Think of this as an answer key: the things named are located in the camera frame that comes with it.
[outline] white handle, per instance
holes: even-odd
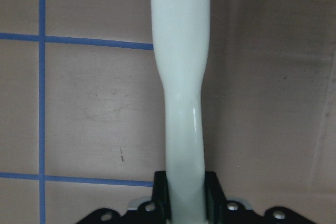
[[[201,86],[210,0],[151,0],[153,43],[163,83],[166,174],[174,224],[206,221]]]

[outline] blue grid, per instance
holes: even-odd
[[[39,0],[39,29],[38,35],[28,34],[10,34],[0,33],[0,39],[7,40],[23,40],[38,42],[39,54],[39,151],[38,151],[38,175],[21,174],[21,173],[2,173],[0,178],[13,179],[30,179],[39,181],[39,210],[40,210],[40,224],[46,223],[46,205],[45,205],[45,182],[71,182],[71,183],[88,183],[88,184],[105,184],[105,185],[125,185],[125,186],[144,186],[152,187],[152,182],[136,181],[136,180],[117,180],[117,179],[100,179],[100,178],[81,178],[81,177],[67,177],[67,176],[48,176],[45,175],[45,43],[62,43],[62,44],[78,44],[78,45],[93,45],[93,46],[108,46],[121,47],[130,49],[153,50],[152,44],[126,42],[116,40],[104,39],[89,39],[89,38],[71,38],[46,36],[46,0]]]

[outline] metal screw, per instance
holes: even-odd
[[[234,201],[229,202],[226,205],[227,209],[229,209],[230,211],[237,211],[239,208],[239,205],[237,203],[235,203]]]
[[[286,215],[285,215],[284,212],[277,210],[277,211],[274,211],[273,217],[278,219],[278,220],[284,220]]]
[[[100,220],[101,221],[108,221],[108,220],[112,219],[112,217],[113,217],[112,212],[108,211],[100,217]]]
[[[156,209],[156,206],[155,206],[155,203],[154,202],[151,202],[149,203],[147,206],[145,206],[145,210],[147,212],[151,212],[151,211],[154,211]]]

